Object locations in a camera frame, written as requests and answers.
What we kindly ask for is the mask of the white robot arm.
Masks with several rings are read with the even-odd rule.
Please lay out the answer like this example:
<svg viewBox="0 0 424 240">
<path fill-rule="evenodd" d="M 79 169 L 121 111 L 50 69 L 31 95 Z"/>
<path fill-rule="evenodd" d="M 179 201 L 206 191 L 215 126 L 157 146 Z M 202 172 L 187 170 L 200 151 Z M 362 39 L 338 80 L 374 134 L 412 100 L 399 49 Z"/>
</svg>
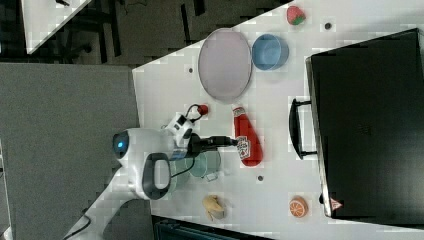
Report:
<svg viewBox="0 0 424 240">
<path fill-rule="evenodd" d="M 168 193 L 172 161 L 236 144 L 228 136 L 201 138 L 192 130 L 131 128 L 116 134 L 113 147 L 120 168 L 63 240 L 103 240 L 122 205 L 135 199 L 159 200 Z"/>
</svg>

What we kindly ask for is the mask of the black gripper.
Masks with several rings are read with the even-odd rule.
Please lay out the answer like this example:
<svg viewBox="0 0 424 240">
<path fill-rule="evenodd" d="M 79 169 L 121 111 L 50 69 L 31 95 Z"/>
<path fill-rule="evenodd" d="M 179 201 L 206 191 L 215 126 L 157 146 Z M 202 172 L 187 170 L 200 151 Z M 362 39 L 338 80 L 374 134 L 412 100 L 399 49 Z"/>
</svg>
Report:
<svg viewBox="0 0 424 240">
<path fill-rule="evenodd" d="M 212 151 L 213 146 L 229 147 L 236 146 L 238 141 L 228 136 L 211 136 L 209 138 L 201 138 L 197 134 L 192 134 L 187 146 L 187 156 L 197 157 L 200 153 Z"/>
</svg>

